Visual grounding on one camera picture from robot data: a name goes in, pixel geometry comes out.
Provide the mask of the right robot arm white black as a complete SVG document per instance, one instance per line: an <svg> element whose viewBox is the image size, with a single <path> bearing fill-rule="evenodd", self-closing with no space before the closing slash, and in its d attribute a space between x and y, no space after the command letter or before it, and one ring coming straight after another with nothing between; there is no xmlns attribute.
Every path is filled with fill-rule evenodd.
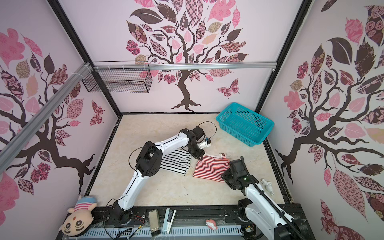
<svg viewBox="0 0 384 240"><path fill-rule="evenodd" d="M308 225L295 219L264 191L259 181L250 174L244 157L230 161L230 167L221 178L233 190L245 196L238 201L240 220L252 222L269 240L309 240Z"/></svg>

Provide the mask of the red white striped tank top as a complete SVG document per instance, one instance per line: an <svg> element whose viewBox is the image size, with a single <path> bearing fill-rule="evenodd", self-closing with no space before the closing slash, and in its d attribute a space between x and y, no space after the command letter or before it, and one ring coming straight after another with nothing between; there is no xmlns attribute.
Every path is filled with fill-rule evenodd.
<svg viewBox="0 0 384 240"><path fill-rule="evenodd" d="M225 154L204 155L202 160L197 161L193 177L223 183L222 174L229 168L230 159Z"/></svg>

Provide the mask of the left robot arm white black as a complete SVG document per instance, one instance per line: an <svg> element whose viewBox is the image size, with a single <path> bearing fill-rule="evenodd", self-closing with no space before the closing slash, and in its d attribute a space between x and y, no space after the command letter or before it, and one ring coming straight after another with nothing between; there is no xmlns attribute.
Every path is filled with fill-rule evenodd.
<svg viewBox="0 0 384 240"><path fill-rule="evenodd" d="M133 216L131 209L135 205L136 198L148 179L160 170L164 156L179 148L186 148L192 157L202 160L205 154L204 148L210 145L211 140L206 137L201 127L195 127L193 130L182 129L175 136L161 142L146 142L140 148L141 152L137 157L130 183L112 205L110 219L119 224L126 224L131 220Z"/></svg>

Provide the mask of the black white striped tank top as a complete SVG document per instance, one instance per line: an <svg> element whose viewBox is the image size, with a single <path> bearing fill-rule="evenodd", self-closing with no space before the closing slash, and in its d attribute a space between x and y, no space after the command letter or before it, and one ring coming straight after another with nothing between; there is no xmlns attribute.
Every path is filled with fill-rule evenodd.
<svg viewBox="0 0 384 240"><path fill-rule="evenodd" d="M161 169L185 176L191 167L192 155L182 149L176 149L162 158Z"/></svg>

